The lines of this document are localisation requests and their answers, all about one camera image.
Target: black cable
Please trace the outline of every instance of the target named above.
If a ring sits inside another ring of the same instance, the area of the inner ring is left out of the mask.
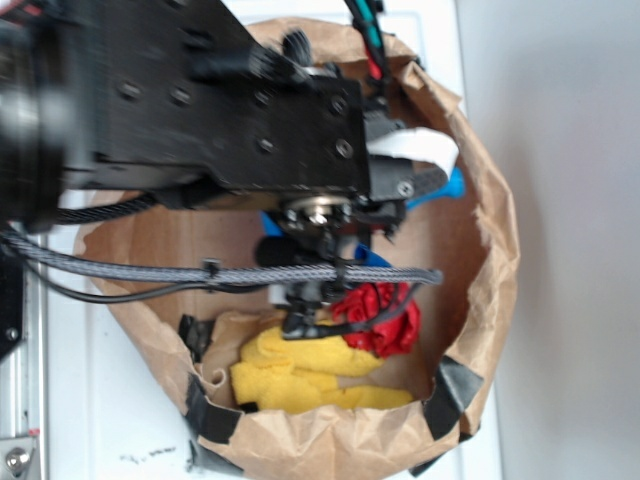
[[[398,307],[395,308],[394,310],[378,313],[378,315],[376,315],[372,319],[367,320],[365,322],[360,322],[360,323],[366,324],[367,327],[372,328],[372,327],[375,327],[376,325],[380,325],[381,323],[385,323],[390,320],[393,320],[398,315],[401,315],[402,313],[404,313],[404,311],[409,306],[409,303],[411,303],[411,300],[413,300],[413,297],[415,296],[416,292],[420,289],[421,286],[422,284],[420,283],[416,283],[412,285],[409,291],[407,292],[407,295],[402,299],[402,301],[398,304]]]
[[[372,19],[368,21],[365,18],[364,13],[360,10],[358,2],[356,0],[345,0],[345,3],[349,7],[353,15],[353,26],[360,32],[365,42],[366,48],[371,55],[373,62],[380,68],[382,72],[382,78],[375,79],[370,76],[369,83],[375,88],[374,97],[383,97],[385,95],[385,88],[390,81],[391,72],[389,69],[389,63],[387,60],[387,54],[384,46],[384,36],[380,24],[378,22],[378,16],[375,6],[372,2],[367,1]],[[370,35],[370,28],[373,27],[376,34],[380,38],[380,45],[375,45]]]
[[[405,298],[402,299],[402,301],[396,308],[386,312],[380,312],[375,317],[369,320],[354,323],[341,323],[339,325],[307,325],[301,327],[300,331],[289,333],[288,337],[287,335],[285,335],[284,338],[288,340],[317,339],[349,335],[352,333],[368,332],[376,325],[380,325],[381,323],[393,320],[398,315],[404,313],[409,306],[409,303],[411,302],[411,300],[413,300],[413,297],[421,286],[422,284],[420,283],[414,284],[413,286],[411,286]],[[393,302],[397,300],[397,295],[395,294],[398,291],[399,289],[394,292],[395,299],[392,300]]]
[[[120,203],[78,210],[58,209],[57,225],[86,225],[88,223],[107,222],[118,218],[142,213],[158,204],[150,193]]]
[[[220,293],[231,293],[233,295],[242,295],[245,293],[253,293],[267,288],[268,285],[230,285],[221,283],[212,288],[212,290]]]
[[[376,292],[380,295],[377,285],[373,284]],[[398,296],[400,295],[400,285],[397,283],[393,284],[393,294],[391,295],[391,300],[387,303],[386,307],[382,307],[382,302],[378,303],[378,313],[376,315],[382,315],[383,313],[387,313],[393,307],[393,304],[398,301]]]
[[[31,271],[42,283],[44,283],[47,287],[51,288],[53,291],[64,295],[65,297],[72,298],[74,300],[78,300],[86,303],[94,303],[99,305],[115,305],[121,303],[129,303],[129,302],[140,302],[144,300],[151,300],[153,298],[158,298],[166,295],[171,295],[174,293],[186,291],[186,290],[207,290],[211,292],[220,292],[220,293],[231,293],[231,294],[244,294],[244,293],[252,293],[258,290],[261,290],[266,287],[266,285],[250,285],[250,286],[238,286],[238,285],[216,285],[212,287],[211,285],[205,282],[185,282],[185,283],[175,283],[172,285],[168,285],[166,287],[154,288],[152,290],[146,290],[144,292],[131,293],[127,295],[93,295],[85,292],[78,292],[77,290],[72,290],[70,288],[64,287],[58,283],[55,283],[53,280],[48,278],[47,276],[41,274],[37,268],[31,265],[28,259],[22,257],[20,255],[16,255],[18,259],[22,261],[24,266]]]
[[[131,293],[128,295],[93,295],[91,293],[78,292],[77,290],[72,290],[58,283],[55,283],[50,278],[42,275],[37,268],[31,265],[29,261],[24,260],[23,263],[29,271],[31,271],[36,277],[38,277],[38,279],[51,290],[59,293],[60,295],[64,295],[65,297],[72,298],[73,300],[78,300],[86,303],[94,303],[98,305],[116,305],[120,303],[140,302],[162,297],[165,295],[171,295],[173,293],[178,293],[185,290],[206,290],[209,288],[206,283],[191,282],[176,283],[173,285],[168,285],[166,287],[146,290],[144,292]]]

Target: green cable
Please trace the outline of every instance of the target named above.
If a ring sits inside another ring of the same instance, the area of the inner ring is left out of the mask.
[[[356,0],[356,3],[358,4],[358,8],[360,8],[360,13],[362,13],[362,18],[364,19],[365,22],[369,24],[369,27],[367,28],[369,33],[369,38],[371,38],[371,41],[373,42],[376,48],[381,48],[382,38],[380,37],[380,33],[378,32],[378,29],[375,26],[376,17],[371,11],[371,9],[369,8],[369,4],[367,3],[367,0]]]

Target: camera lens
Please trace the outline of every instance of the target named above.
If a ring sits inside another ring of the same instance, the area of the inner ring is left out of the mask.
[[[52,118],[60,90],[51,59],[35,47],[45,40],[54,39],[36,42],[27,30],[0,26],[0,221],[21,222],[31,233],[54,221],[63,160]]]

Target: robotic arm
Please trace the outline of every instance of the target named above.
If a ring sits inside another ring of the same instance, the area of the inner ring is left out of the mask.
[[[346,3],[369,57],[369,96],[338,66],[314,65],[304,32],[287,34],[276,52],[259,45],[219,0],[34,0],[5,7],[5,249],[28,268],[36,261],[89,276],[169,284],[149,295],[186,288],[244,293],[284,284],[284,331],[291,339],[342,335],[385,321],[382,315],[371,324],[314,324],[317,308],[360,283],[440,282],[436,271],[343,259],[346,245],[369,245],[378,231],[393,235],[408,201],[447,184],[458,153],[449,137],[407,130],[389,117],[379,2]],[[414,170],[416,162],[426,163]],[[123,204],[62,211],[58,199],[67,189],[143,194]],[[163,269],[62,256],[9,226],[46,232],[58,223],[105,221],[155,204],[259,210],[279,234],[258,247],[258,269]]]

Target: gray wall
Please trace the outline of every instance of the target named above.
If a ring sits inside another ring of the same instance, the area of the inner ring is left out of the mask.
[[[506,480],[640,478],[640,2],[458,0],[472,124],[523,261]]]

